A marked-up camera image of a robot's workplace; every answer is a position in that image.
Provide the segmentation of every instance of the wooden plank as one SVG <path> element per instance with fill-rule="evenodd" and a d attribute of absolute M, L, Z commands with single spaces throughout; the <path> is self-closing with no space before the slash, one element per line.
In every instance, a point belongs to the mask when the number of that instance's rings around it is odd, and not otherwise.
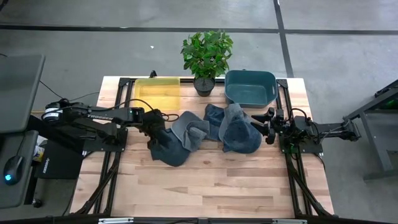
<path fill-rule="evenodd" d="M 98 106 L 114 105 L 120 77 L 104 77 Z M 311 111 L 301 78 L 289 78 L 292 106 Z M 284 97 L 280 92 L 283 107 Z M 180 109 L 165 113 L 182 114 L 190 110 L 200 117 L 212 103 L 225 107 L 224 86 L 217 85 L 211 96 L 200 97 L 191 83 L 180 90 Z M 247 114 L 262 114 L 264 109 L 244 109 Z M 126 151 L 122 153 L 112 209 L 119 217 L 219 217 L 219 218 L 288 218 L 293 217 L 289 181 L 284 155 L 278 141 L 252 154 L 224 153 L 220 142 L 204 141 L 197 152 L 180 167 L 153 161 L 147 149 L 148 137 L 129 128 Z M 95 152 L 83 161 L 73 198 L 78 210 L 98 185 L 103 152 Z M 326 175 L 319 159 L 303 155 L 308 187 L 314 196 L 333 213 Z M 104 194 L 105 205 L 107 189 Z M 303 198 L 298 189 L 303 210 Z"/>

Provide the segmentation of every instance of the potted plant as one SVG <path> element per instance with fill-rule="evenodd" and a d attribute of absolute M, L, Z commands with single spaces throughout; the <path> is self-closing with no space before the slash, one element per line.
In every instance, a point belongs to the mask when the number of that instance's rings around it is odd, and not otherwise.
<path fill-rule="evenodd" d="M 198 32 L 183 41 L 184 70 L 189 68 L 195 75 L 193 86 L 200 96 L 210 95 L 215 78 L 229 69 L 227 59 L 232 56 L 232 44 L 229 35 L 220 30 Z"/>

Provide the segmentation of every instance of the black plant pot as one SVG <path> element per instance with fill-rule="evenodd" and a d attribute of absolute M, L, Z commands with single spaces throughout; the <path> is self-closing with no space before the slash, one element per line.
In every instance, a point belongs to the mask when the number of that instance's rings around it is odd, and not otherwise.
<path fill-rule="evenodd" d="M 208 96 L 216 85 L 214 78 L 194 78 L 193 86 L 197 90 L 199 96 Z"/>

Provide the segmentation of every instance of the yellow bin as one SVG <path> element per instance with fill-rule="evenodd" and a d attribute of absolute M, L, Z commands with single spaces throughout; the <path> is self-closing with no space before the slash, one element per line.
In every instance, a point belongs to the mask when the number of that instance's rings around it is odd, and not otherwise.
<path fill-rule="evenodd" d="M 142 78 L 134 82 L 134 98 L 144 100 L 154 109 L 163 111 L 180 109 L 179 78 Z M 135 101 L 134 106 L 145 112 L 150 108 L 143 102 Z"/>

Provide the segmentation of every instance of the concrete floor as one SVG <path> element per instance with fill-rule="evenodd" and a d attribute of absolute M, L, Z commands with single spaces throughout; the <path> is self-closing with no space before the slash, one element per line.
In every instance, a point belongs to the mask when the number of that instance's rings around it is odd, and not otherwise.
<path fill-rule="evenodd" d="M 286 29 L 397 30 L 394 0 L 280 0 Z M 277 28 L 272 0 L 10 0 L 0 22 L 76 26 Z M 190 75 L 179 54 L 188 33 L 50 32 L 0 30 L 0 53 L 44 54 L 42 81 L 74 98 L 99 91 L 105 75 Z M 278 34 L 231 34 L 231 69 L 266 70 L 286 77 Z M 398 78 L 398 36 L 288 35 L 295 77 L 305 79 L 316 122 L 339 122 Z M 34 109 L 57 100 L 39 87 Z M 96 96 L 82 99 L 95 104 Z M 368 140 L 326 139 L 326 176 L 335 213 L 345 218 L 398 222 L 398 179 L 363 182 L 379 170 Z M 0 210 L 0 220 L 60 215 L 74 182 L 40 183 L 42 208 Z"/>

